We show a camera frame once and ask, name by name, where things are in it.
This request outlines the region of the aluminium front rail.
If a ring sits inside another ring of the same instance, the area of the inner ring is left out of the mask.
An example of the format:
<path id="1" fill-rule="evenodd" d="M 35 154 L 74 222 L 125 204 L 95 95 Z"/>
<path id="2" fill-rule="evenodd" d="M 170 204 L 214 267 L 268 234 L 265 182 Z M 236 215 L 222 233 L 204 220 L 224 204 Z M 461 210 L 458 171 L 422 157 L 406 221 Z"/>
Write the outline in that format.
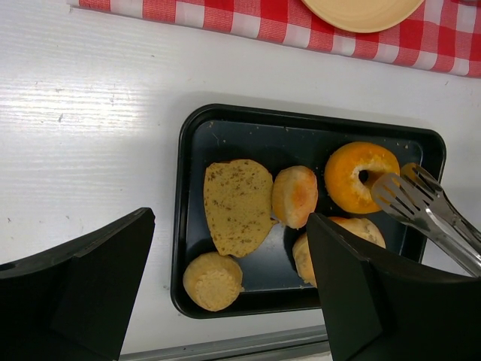
<path id="1" fill-rule="evenodd" d="M 122 355 L 121 360 L 289 360 L 330 354 L 324 326 Z"/>

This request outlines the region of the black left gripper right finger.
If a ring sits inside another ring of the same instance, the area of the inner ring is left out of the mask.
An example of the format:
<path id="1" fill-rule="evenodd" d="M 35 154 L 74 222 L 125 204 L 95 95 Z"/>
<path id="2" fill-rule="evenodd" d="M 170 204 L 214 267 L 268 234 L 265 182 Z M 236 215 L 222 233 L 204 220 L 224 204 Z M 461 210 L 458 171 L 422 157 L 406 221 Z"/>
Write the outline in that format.
<path id="1" fill-rule="evenodd" d="M 335 360 L 478 360 L 480 281 L 419 264 L 311 214 L 307 237 Z"/>

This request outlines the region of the small round bun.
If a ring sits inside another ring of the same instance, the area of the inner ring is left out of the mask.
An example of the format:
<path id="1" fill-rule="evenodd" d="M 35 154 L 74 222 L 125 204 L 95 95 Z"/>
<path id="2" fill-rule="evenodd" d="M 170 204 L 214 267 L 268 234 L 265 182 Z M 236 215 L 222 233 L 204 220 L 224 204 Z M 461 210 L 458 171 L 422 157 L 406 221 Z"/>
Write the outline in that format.
<path id="1" fill-rule="evenodd" d="M 282 224 L 304 227 L 318 201 L 316 175 L 302 165 L 283 169 L 275 178 L 271 199 L 274 216 Z"/>

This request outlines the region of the flat speckled bread slice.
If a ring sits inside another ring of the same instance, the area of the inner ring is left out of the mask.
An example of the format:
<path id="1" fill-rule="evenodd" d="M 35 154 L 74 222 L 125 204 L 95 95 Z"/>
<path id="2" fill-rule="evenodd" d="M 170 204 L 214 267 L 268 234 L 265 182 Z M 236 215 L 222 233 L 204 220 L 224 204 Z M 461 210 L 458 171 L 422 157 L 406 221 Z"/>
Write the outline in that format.
<path id="1" fill-rule="evenodd" d="M 257 250 L 277 221 L 271 217 L 271 173 L 251 159 L 214 162 L 204 173 L 204 212 L 213 243 L 223 256 Z"/>

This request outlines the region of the beige round plate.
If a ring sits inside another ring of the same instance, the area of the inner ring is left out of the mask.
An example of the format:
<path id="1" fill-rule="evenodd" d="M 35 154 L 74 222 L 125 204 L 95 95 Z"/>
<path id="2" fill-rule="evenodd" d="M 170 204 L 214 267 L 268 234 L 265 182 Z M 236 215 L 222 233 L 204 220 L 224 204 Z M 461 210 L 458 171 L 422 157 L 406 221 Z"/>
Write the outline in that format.
<path id="1" fill-rule="evenodd" d="M 334 27 L 355 33 L 373 33 L 398 25 L 416 11 L 422 0 L 302 0 Z"/>

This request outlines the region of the metal tongs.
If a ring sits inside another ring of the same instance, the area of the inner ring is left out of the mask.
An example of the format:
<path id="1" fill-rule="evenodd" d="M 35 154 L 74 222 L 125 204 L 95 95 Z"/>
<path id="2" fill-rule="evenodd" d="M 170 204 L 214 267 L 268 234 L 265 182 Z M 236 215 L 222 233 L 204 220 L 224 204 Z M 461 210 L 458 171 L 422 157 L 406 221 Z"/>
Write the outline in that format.
<path id="1" fill-rule="evenodd" d="M 371 188 L 371 198 L 390 217 L 432 240 L 468 274 L 480 276 L 480 231 L 423 167 L 408 163 L 400 174 L 382 175 Z"/>

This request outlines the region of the orange glazed donut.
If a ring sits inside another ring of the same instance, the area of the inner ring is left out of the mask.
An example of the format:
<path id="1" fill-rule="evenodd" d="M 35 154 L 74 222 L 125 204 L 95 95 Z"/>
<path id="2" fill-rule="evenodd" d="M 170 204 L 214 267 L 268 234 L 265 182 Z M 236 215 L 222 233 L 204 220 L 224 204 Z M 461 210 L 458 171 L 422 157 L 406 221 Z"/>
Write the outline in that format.
<path id="1" fill-rule="evenodd" d="M 380 176 L 400 173 L 396 156 L 380 145 L 355 141 L 329 157 L 324 171 L 325 187 L 334 203 L 351 214 L 380 211 L 371 188 Z"/>

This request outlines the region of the pale bagel with hole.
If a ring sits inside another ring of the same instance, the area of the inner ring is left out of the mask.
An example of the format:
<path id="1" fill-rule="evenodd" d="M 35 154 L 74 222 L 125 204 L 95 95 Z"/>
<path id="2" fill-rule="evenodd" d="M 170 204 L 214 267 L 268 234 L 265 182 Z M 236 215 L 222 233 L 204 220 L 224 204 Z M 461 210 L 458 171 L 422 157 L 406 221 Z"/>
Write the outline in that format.
<path id="1" fill-rule="evenodd" d="M 329 217 L 329 220 L 372 244 L 386 248 L 386 243 L 380 230 L 367 218 Z M 294 243 L 292 254 L 298 276 L 306 284 L 317 287 L 306 233 L 301 235 Z"/>

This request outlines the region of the round yellow muffin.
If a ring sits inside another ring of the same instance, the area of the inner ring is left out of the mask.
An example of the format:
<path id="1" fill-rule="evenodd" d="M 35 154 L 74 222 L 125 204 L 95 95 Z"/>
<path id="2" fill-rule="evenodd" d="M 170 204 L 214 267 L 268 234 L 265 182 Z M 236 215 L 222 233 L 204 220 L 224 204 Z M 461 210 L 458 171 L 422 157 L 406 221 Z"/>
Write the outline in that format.
<path id="1" fill-rule="evenodd" d="M 204 253 L 186 267 L 183 286 L 190 299 L 207 311 L 230 306 L 244 291 L 243 272 L 230 256 Z"/>

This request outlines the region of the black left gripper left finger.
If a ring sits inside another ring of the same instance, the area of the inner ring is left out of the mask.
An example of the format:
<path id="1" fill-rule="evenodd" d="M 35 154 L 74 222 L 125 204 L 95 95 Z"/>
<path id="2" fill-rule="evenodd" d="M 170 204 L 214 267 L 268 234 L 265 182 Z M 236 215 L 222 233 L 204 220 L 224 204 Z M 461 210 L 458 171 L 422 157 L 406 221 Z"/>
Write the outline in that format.
<path id="1" fill-rule="evenodd" d="M 3 360 L 117 360 L 150 252 L 150 208 L 1 266 Z"/>

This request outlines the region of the red white checkered cloth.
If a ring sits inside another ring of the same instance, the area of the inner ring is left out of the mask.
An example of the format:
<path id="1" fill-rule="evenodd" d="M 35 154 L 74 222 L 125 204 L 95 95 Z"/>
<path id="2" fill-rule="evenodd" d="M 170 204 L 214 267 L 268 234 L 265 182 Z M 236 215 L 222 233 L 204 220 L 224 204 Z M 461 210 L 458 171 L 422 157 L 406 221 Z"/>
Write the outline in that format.
<path id="1" fill-rule="evenodd" d="M 480 76 L 480 7 L 426 1 L 400 24 L 356 34 L 301 1 L 70 1 L 69 5 L 458 76 Z"/>

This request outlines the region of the black baking tray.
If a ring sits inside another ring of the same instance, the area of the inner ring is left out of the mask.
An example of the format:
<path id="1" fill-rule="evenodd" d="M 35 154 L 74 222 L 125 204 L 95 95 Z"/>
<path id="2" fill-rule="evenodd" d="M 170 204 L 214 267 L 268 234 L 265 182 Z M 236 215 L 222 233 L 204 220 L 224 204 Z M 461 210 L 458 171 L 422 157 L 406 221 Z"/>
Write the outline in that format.
<path id="1" fill-rule="evenodd" d="M 214 162 L 252 159 L 271 174 L 293 165 L 322 178 L 339 147 L 365 141 L 390 150 L 401 165 L 410 162 L 441 178 L 446 145 L 430 129 L 395 126 L 234 105 L 206 105 L 187 117 L 180 131 L 174 213 L 171 299 L 187 317 L 209 319 L 183 287 L 183 273 L 197 256 L 214 250 L 204 214 L 206 167 Z M 262 245 L 239 259 L 243 292 L 219 317 L 317 309 L 318 293 L 299 278 L 292 247 L 299 231 L 276 225 Z"/>

